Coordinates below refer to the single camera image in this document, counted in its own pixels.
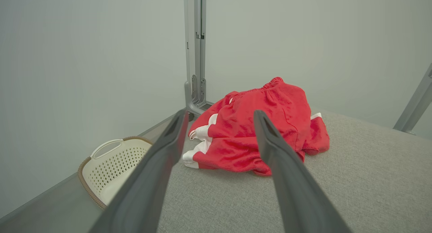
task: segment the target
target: wheel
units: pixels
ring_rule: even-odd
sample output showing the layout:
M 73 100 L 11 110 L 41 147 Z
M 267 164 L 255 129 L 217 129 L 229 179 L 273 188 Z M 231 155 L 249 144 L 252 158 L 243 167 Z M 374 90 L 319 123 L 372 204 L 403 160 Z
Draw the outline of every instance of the wheel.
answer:
M 194 117 L 195 117 L 195 115 L 193 113 L 189 113 L 189 121 L 193 121 Z

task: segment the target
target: white wall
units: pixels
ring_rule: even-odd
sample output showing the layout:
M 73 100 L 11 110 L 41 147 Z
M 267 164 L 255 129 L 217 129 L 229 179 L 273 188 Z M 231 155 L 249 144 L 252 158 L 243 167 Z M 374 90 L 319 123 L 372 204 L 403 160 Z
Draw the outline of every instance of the white wall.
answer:
M 393 127 L 432 62 L 431 1 L 207 0 L 207 100 L 281 76 L 313 107 Z
M 0 0 L 0 217 L 185 106 L 184 0 Z

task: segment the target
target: gray fabric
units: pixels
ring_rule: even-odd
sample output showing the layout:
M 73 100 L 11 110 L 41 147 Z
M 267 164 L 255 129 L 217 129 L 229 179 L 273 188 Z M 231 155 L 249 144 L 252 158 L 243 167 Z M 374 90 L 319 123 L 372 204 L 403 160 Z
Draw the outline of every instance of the gray fabric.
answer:
M 353 232 L 432 232 L 432 141 L 321 113 L 330 150 L 304 164 Z M 173 168 L 159 232 L 283 231 L 271 178 Z

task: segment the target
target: woven basket rim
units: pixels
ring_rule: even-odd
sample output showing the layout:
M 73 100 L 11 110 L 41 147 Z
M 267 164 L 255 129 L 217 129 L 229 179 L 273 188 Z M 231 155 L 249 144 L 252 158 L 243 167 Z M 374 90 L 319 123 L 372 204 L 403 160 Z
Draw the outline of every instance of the woven basket rim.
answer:
M 153 145 L 153 142 L 140 137 L 140 136 L 130 136 L 130 137 L 126 137 L 123 139 L 123 141 L 128 141 L 131 139 L 140 139 L 144 142 L 149 143 L 150 145 Z M 102 209 L 105 210 L 107 208 L 107 205 L 104 204 L 94 193 L 93 191 L 90 189 L 90 187 L 88 186 L 87 182 L 85 182 L 84 176 L 82 175 L 82 170 L 84 169 L 85 165 L 91 160 L 90 156 L 87 157 L 80 165 L 80 167 L 78 168 L 78 178 L 80 179 L 80 182 L 82 184 L 82 186 L 84 187 L 84 189 L 87 191 L 88 195 L 91 197 L 91 199 L 93 199 L 93 201 Z

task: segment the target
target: clothing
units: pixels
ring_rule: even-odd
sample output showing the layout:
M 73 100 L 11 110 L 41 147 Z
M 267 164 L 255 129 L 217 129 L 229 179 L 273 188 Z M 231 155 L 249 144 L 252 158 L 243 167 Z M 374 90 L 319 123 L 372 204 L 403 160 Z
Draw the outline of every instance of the clothing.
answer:
M 276 77 L 262 88 L 227 94 L 199 116 L 189 138 L 202 142 L 183 155 L 185 165 L 232 172 L 252 170 L 270 176 L 270 168 L 258 151 L 255 110 L 267 114 L 302 161 L 305 153 L 315 155 L 329 149 L 330 138 L 321 114 L 311 116 L 304 91 Z

